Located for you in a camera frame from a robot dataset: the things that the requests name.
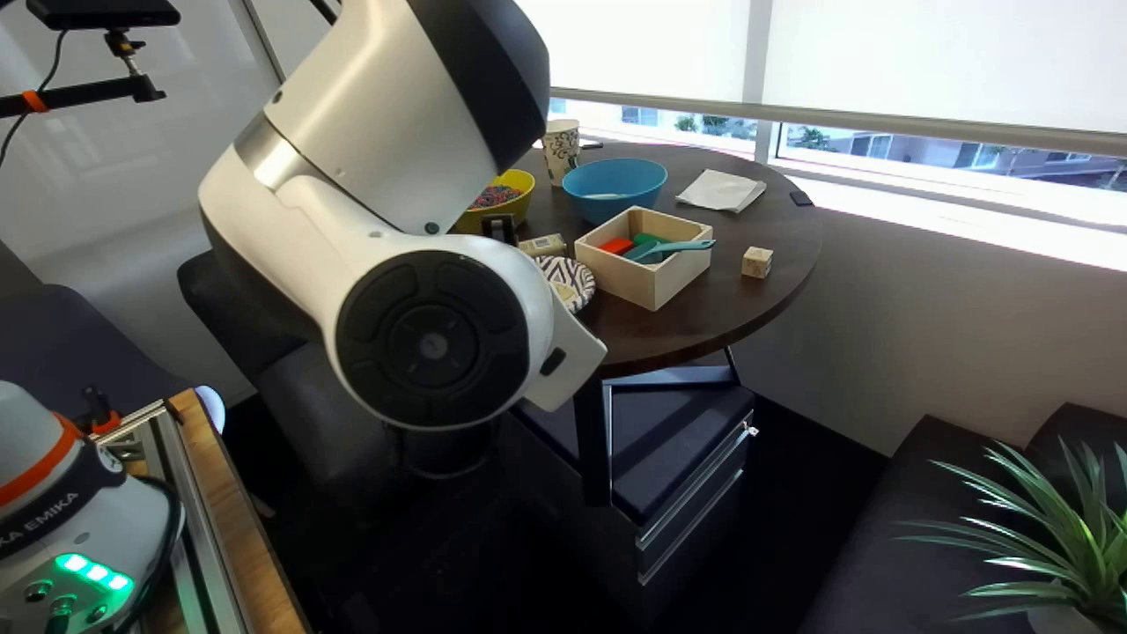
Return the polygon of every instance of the small cube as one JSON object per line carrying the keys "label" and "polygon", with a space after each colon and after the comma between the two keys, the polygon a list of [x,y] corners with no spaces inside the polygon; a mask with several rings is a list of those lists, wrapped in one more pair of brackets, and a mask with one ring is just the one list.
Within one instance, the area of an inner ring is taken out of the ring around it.
{"label": "small cube", "polygon": [[567,255],[567,245],[561,232],[547,232],[547,238],[520,239],[516,250],[525,250],[530,259],[561,259],[561,255]]}
{"label": "small cube", "polygon": [[767,275],[772,275],[772,255],[773,255],[773,250],[747,247],[747,250],[744,250],[744,275],[747,275],[747,277],[767,277]]}

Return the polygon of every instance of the cable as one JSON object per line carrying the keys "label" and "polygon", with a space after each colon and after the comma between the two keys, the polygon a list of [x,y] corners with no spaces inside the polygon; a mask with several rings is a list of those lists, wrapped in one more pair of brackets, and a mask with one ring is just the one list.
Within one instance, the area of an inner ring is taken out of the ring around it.
{"label": "cable", "polygon": [[[63,39],[68,39],[68,29],[56,34],[56,56],[50,59],[50,71],[46,71],[46,78],[38,80],[35,93],[46,93],[46,84],[56,78],[61,59],[63,59]],[[23,119],[29,119],[29,113],[19,113],[19,118],[8,126],[3,145],[0,145],[0,167],[3,167],[3,158],[8,158],[8,145],[14,140],[14,130],[19,130]]]}

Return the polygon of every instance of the wall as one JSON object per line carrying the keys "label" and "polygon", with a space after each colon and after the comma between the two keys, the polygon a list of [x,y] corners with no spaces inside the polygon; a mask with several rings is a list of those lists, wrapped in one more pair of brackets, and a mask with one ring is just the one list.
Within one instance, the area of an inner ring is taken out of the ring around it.
{"label": "wall", "polygon": [[922,414],[1015,443],[1058,402],[1127,417],[1127,275],[835,213],[819,226],[804,296],[736,346],[753,393],[881,455]]}
{"label": "wall", "polygon": [[[132,29],[161,103],[99,103],[29,118],[0,167],[0,239],[46,282],[85,292],[161,366],[247,396],[247,380],[187,313],[176,268],[203,250],[196,184],[274,93],[248,18],[227,0],[176,0],[176,29]],[[0,84],[50,71],[56,32],[23,3],[0,10]],[[124,78],[100,32],[70,32],[53,87]]]}

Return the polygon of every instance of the paper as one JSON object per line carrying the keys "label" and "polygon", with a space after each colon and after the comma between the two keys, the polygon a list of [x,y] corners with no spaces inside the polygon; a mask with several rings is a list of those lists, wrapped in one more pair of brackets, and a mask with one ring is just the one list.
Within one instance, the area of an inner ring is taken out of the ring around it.
{"label": "paper", "polygon": [[747,181],[747,175],[736,175],[736,173],[705,168],[691,187],[682,187],[682,195],[676,195],[676,200],[693,206],[693,209],[740,214],[765,192],[767,192],[765,181]]}

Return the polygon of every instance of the green plant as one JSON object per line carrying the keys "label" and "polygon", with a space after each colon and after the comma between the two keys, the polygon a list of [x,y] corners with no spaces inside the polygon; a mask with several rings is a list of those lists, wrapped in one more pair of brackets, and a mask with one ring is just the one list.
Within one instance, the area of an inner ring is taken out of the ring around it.
{"label": "green plant", "polygon": [[[1107,632],[1127,632],[1127,511],[1108,504],[1108,477],[1091,448],[1069,451],[1058,441],[1065,481],[1057,488],[1022,451],[995,443],[984,461],[1001,481],[936,461],[979,494],[981,508],[1003,511],[991,523],[964,515],[959,523],[909,523],[912,542],[981,552],[1003,579],[968,587],[979,612],[1003,617],[1038,606],[1074,606]],[[1115,448],[1115,481],[1127,488],[1127,451]]]}

